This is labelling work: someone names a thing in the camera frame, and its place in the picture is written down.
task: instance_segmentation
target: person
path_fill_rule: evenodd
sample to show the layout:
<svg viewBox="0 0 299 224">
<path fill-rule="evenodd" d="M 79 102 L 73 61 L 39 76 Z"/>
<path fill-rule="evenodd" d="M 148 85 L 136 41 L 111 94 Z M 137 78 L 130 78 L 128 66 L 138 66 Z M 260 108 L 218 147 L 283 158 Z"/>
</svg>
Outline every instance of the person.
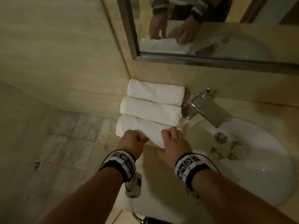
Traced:
<svg viewBox="0 0 299 224">
<path fill-rule="evenodd" d="M 199 0 L 196 5 L 175 5 L 170 20 L 184 20 L 176 32 L 179 44 L 193 42 L 204 21 L 225 22 L 233 0 Z M 166 38 L 170 1 L 151 0 L 153 16 L 150 22 L 150 39 Z"/>
<path fill-rule="evenodd" d="M 161 135 L 165 149 L 157 151 L 157 154 L 171 168 L 175 168 L 177 161 L 184 154 L 192 154 L 190 144 L 176 127 L 162 130 Z M 137 131 L 128 130 L 121 138 L 117 149 L 124 150 L 138 159 L 148 140 L 147 137 L 141 138 Z M 108 165 L 100 169 L 88 182 L 46 215 L 40 224 L 104 224 L 123 181 L 123 174 L 117 168 Z M 209 168 L 196 172 L 191 184 L 216 224 L 295 223 L 275 207 Z"/>
</svg>

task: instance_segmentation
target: chrome faucet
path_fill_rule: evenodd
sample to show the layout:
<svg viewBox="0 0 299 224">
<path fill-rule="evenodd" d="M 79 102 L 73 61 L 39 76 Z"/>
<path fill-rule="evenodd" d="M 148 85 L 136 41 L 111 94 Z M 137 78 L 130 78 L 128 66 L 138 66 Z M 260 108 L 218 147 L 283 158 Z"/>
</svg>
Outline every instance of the chrome faucet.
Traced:
<svg viewBox="0 0 299 224">
<path fill-rule="evenodd" d="M 192 97 L 182 108 L 182 114 L 189 120 L 199 113 L 215 128 L 218 128 L 225 121 L 227 112 L 209 97 L 210 92 L 211 90 L 207 88 L 203 93 Z"/>
</svg>

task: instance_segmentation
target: white towel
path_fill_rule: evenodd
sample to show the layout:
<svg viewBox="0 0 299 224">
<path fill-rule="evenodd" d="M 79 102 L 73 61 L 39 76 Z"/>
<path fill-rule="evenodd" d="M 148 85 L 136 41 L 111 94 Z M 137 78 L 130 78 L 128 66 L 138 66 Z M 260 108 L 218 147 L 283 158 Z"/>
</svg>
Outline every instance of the white towel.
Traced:
<svg viewBox="0 0 299 224">
<path fill-rule="evenodd" d="M 139 50 L 142 52 L 164 52 L 175 54 L 187 54 L 192 43 L 179 45 L 174 38 L 148 39 L 142 38 Z"/>
<path fill-rule="evenodd" d="M 181 107 L 125 97 L 121 102 L 121 114 L 176 126 L 181 119 Z"/>
<path fill-rule="evenodd" d="M 160 104 L 181 105 L 185 87 L 141 82 L 131 79 L 128 84 L 128 96 Z"/>
<path fill-rule="evenodd" d="M 122 115 L 116 124 L 116 135 L 122 137 L 127 130 L 140 130 L 154 144 L 164 148 L 161 131 L 169 128 L 171 128 L 171 126 L 139 119 L 134 116 Z"/>
</svg>

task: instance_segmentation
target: floor drain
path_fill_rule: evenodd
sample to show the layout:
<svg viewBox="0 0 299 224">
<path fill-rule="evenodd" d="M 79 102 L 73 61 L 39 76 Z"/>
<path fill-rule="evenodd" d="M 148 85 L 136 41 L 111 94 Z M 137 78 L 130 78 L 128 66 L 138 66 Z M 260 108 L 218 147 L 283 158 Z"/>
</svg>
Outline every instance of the floor drain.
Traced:
<svg viewBox="0 0 299 224">
<path fill-rule="evenodd" d="M 34 168 L 34 169 L 38 169 L 38 168 L 40 168 L 41 165 L 42 165 L 42 162 L 40 162 L 40 161 L 36 161 L 36 162 L 34 163 L 34 165 L 33 165 L 33 168 Z"/>
<path fill-rule="evenodd" d="M 227 136 L 224 133 L 215 133 L 215 140 L 219 144 L 225 144 L 227 142 Z"/>
</svg>

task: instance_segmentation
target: metal mirror frame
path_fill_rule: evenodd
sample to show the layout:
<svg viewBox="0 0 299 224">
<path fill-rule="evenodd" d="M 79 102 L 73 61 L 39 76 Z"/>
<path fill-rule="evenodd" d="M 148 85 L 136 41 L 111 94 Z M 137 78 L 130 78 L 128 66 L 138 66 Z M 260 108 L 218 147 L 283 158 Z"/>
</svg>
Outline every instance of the metal mirror frame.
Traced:
<svg viewBox="0 0 299 224">
<path fill-rule="evenodd" d="M 123 26 L 129 43 L 129 48 L 133 60 L 147 61 L 165 64 L 182 64 L 204 67 L 226 68 L 234 70 L 247 70 L 258 72 L 283 73 L 299 75 L 298 64 L 258 62 L 258 61 L 239 61 L 216 58 L 201 58 L 192 56 L 180 56 L 175 54 L 155 54 L 141 52 L 139 50 L 137 34 L 135 30 L 133 12 L 130 0 L 117 0 L 121 13 Z"/>
</svg>

